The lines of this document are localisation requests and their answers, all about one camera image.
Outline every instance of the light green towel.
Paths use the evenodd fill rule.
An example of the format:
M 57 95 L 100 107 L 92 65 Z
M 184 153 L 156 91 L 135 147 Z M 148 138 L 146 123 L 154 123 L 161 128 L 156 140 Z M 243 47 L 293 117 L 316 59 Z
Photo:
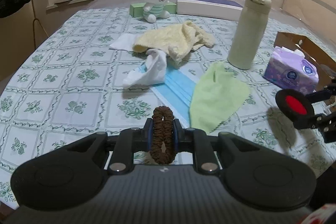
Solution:
M 223 62 L 212 64 L 196 84 L 189 109 L 191 127 L 210 133 L 237 111 L 249 94 L 247 84 L 226 72 Z

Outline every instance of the purple tissue package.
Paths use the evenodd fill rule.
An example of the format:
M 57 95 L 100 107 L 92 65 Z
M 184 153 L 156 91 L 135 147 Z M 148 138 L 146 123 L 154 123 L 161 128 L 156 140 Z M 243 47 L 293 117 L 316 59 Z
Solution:
M 304 57 L 275 47 L 264 78 L 283 89 L 312 93 L 319 82 L 316 67 Z

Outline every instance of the black gripper pad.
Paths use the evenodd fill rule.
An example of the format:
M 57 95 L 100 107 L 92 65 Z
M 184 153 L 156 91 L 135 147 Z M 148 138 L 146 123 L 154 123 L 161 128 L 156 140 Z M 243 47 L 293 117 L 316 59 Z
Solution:
M 21 206 L 5 224 L 297 224 L 309 213 L 306 207 L 286 212 L 248 207 L 217 177 L 200 175 L 192 165 L 136 165 L 128 174 L 109 177 L 82 205 L 49 212 Z

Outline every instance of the cardboard box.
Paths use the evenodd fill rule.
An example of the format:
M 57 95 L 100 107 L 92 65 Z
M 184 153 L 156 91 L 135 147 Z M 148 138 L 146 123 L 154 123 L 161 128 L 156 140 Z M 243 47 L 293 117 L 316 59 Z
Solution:
M 145 6 L 145 3 L 131 4 L 129 7 L 129 14 L 132 17 L 142 17 L 144 6 Z M 176 14 L 176 3 L 168 2 L 167 5 L 165 5 L 163 9 L 168 11 L 170 14 Z
M 325 85 L 331 83 L 331 76 L 320 65 L 326 65 L 336 71 L 336 62 L 308 37 L 294 33 L 278 32 L 274 42 L 275 46 L 286 47 L 292 51 L 298 49 L 304 53 L 305 59 L 316 67 L 319 75 L 319 83 L 316 90 L 321 90 Z

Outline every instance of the striped green shirt on bunny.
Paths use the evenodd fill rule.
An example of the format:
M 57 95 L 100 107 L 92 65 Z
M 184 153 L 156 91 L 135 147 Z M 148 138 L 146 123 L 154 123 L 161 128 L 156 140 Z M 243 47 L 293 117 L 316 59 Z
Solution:
M 148 16 L 149 14 L 153 14 L 155 15 L 155 17 L 158 17 L 162 13 L 163 7 L 164 7 L 163 4 L 154 5 L 152 9 L 150 9 L 148 12 L 143 11 L 143 16 L 145 17 Z

